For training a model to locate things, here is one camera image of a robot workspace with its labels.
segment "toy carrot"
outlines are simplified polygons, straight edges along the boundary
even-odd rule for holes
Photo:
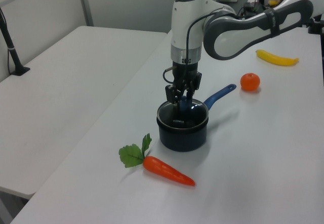
[[[195,182],[191,178],[180,173],[156,157],[144,156],[144,153],[148,149],[151,141],[152,139],[150,138],[150,134],[147,134],[143,138],[142,151],[135,144],[120,148],[120,160],[123,162],[125,167],[134,167],[143,164],[144,168],[150,172],[184,185],[195,186]]]

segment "pot rim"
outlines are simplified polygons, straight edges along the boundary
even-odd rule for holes
[[[190,127],[190,128],[175,128],[175,127],[171,127],[171,126],[163,123],[160,116],[159,116],[159,112],[160,112],[162,107],[164,107],[167,104],[171,104],[170,102],[166,101],[166,102],[162,103],[159,106],[159,108],[157,109],[156,121],[157,121],[157,124],[159,125],[159,127],[163,128],[164,130],[167,130],[168,132],[180,133],[180,134],[194,133],[194,132],[197,132],[197,131],[201,130],[202,128],[204,128],[208,123],[209,110],[208,110],[207,106],[203,102],[201,102],[201,101],[199,101],[197,99],[192,99],[192,102],[196,103],[198,105],[202,105],[206,110],[206,117],[200,124],[198,124],[198,125],[196,125],[194,127]]]

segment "green leaf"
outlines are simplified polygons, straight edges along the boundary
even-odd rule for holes
[[[146,136],[144,136],[143,142],[142,142],[142,155],[143,155],[143,158],[145,158],[144,153],[148,149],[148,147],[150,146],[151,141],[152,141],[152,139],[150,137],[150,133],[147,134]]]
[[[143,163],[144,157],[140,148],[135,144],[120,148],[118,153],[125,167],[134,167]]]

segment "orange carrot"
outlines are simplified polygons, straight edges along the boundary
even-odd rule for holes
[[[195,186],[195,182],[191,178],[180,173],[179,171],[175,170],[156,157],[145,157],[143,166],[146,170],[158,174],[162,177],[168,178],[184,185]]]

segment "blue pot handle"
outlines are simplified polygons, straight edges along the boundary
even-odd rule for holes
[[[224,97],[226,94],[230,93],[231,91],[233,91],[236,88],[235,84],[230,84],[228,86],[226,86],[225,88],[221,89],[220,91],[218,91],[217,93],[211,95],[209,98],[207,98],[204,101],[204,104],[207,106],[208,110],[211,109],[212,105],[219,100],[220,98]]]

